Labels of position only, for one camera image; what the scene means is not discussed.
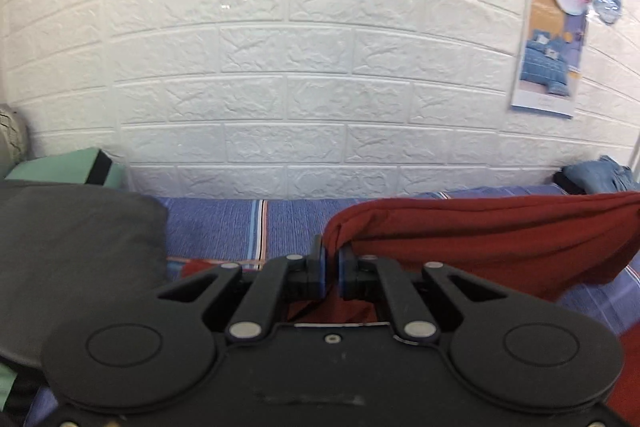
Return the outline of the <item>bedding poster on wall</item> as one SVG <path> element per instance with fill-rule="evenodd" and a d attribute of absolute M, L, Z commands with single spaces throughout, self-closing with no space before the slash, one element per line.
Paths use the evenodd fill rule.
<path fill-rule="evenodd" d="M 514 109 L 574 117 L 587 29 L 585 13 L 568 14 L 555 0 L 526 0 L 511 98 Z"/>

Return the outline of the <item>red pants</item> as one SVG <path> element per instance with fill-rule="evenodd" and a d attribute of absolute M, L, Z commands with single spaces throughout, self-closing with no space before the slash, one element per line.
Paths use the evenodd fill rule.
<path fill-rule="evenodd" d="M 549 187 L 483 197 L 369 200 L 321 228 L 330 259 L 352 246 L 419 269 L 442 261 L 528 295 L 553 300 L 578 284 L 610 283 L 639 250 L 639 195 L 566 196 Z"/>

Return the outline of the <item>mint green folded garment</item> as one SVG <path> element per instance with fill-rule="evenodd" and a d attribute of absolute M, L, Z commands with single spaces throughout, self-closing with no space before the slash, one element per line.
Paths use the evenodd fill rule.
<path fill-rule="evenodd" d="M 121 188 L 124 168 L 100 148 L 23 160 L 4 175 L 5 180 L 101 185 Z M 41 384 L 27 369 L 1 361 L 1 414 L 21 424 Z"/>

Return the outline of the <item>dark grey folded garment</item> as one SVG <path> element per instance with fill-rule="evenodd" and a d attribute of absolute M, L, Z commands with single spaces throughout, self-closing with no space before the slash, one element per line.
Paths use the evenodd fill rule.
<path fill-rule="evenodd" d="M 167 219 L 149 196 L 2 182 L 2 359 L 38 369 L 58 326 L 164 285 Z"/>

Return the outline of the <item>folded blue jeans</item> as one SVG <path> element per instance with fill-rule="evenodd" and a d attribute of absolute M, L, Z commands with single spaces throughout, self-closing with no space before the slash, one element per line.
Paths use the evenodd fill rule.
<path fill-rule="evenodd" d="M 631 169 L 606 155 L 565 166 L 561 173 L 586 194 L 639 191 Z"/>

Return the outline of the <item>grey patterned pillow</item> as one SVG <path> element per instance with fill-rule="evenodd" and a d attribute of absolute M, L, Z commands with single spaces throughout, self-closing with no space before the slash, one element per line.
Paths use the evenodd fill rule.
<path fill-rule="evenodd" d="M 4 179 L 29 150 L 25 119 L 8 104 L 0 107 L 0 176 Z"/>

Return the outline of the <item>blue patterned bed sheet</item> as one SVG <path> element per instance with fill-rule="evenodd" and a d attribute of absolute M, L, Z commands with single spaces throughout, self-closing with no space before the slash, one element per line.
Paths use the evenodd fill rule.
<path fill-rule="evenodd" d="M 483 197 L 491 192 L 511 191 L 553 185 L 487 187 L 483 190 L 425 196 Z M 376 199 L 294 199 L 234 200 L 168 198 L 167 254 L 183 262 L 183 272 L 192 273 L 215 262 L 240 260 L 262 263 L 288 254 L 306 251 L 314 236 L 321 236 L 339 205 L 349 207 Z M 629 265 L 610 283 L 578 284 L 553 300 L 563 308 L 599 321 L 620 337 L 625 366 L 608 404 L 631 424 L 639 420 L 639 251 Z"/>

